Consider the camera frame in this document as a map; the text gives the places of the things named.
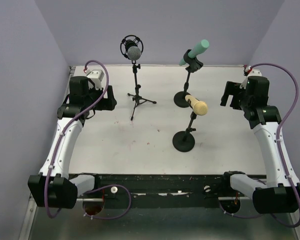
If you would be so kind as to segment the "beige gold microphone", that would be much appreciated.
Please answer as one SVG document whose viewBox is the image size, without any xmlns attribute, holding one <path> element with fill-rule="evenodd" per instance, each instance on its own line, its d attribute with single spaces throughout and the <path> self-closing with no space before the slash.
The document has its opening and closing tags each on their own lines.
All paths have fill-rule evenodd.
<svg viewBox="0 0 300 240">
<path fill-rule="evenodd" d="M 196 115 L 204 116 L 208 113 L 208 105 L 204 101 L 200 101 L 190 94 L 185 96 L 185 100 Z"/>
</svg>

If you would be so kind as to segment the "black round-base stand front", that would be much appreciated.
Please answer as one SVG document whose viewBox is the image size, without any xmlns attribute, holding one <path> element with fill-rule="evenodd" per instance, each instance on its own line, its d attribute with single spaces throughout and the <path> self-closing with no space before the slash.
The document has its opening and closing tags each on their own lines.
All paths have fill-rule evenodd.
<svg viewBox="0 0 300 240">
<path fill-rule="evenodd" d="M 193 121 L 197 118 L 197 115 L 192 112 L 190 115 L 190 122 L 188 127 L 184 131 L 177 132 L 172 138 L 172 144 L 179 152 L 189 152 L 195 146 L 195 138 L 191 132 L 195 132 L 196 129 L 192 128 Z"/>
</svg>

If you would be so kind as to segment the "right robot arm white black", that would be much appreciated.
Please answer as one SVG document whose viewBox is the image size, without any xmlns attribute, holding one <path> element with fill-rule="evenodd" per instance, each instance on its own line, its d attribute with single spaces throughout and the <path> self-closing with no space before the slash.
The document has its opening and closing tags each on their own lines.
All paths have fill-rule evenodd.
<svg viewBox="0 0 300 240">
<path fill-rule="evenodd" d="M 270 82 L 263 76 L 249 76 L 243 83 L 228 81 L 221 106 L 232 96 L 230 107 L 242 110 L 257 138 L 266 171 L 263 184 L 241 171 L 228 171 L 220 191 L 231 196 L 240 192 L 249 197 L 259 214 L 294 213 L 300 203 L 300 180 L 285 146 L 279 110 L 268 105 Z"/>
</svg>

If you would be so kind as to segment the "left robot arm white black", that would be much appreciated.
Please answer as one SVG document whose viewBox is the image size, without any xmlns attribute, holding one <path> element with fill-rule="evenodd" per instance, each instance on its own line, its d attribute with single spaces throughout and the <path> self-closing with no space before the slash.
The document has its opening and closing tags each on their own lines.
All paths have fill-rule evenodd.
<svg viewBox="0 0 300 240">
<path fill-rule="evenodd" d="M 76 141 L 90 112 L 112 111 L 117 101 L 113 87 L 101 87 L 101 82 L 86 76 L 74 76 L 69 81 L 69 93 L 57 110 L 57 127 L 49 154 L 37 175 L 30 175 L 28 188 L 39 207 L 72 209 L 77 197 L 86 193 L 94 198 L 101 185 L 89 174 L 70 179 L 69 169 Z"/>
</svg>

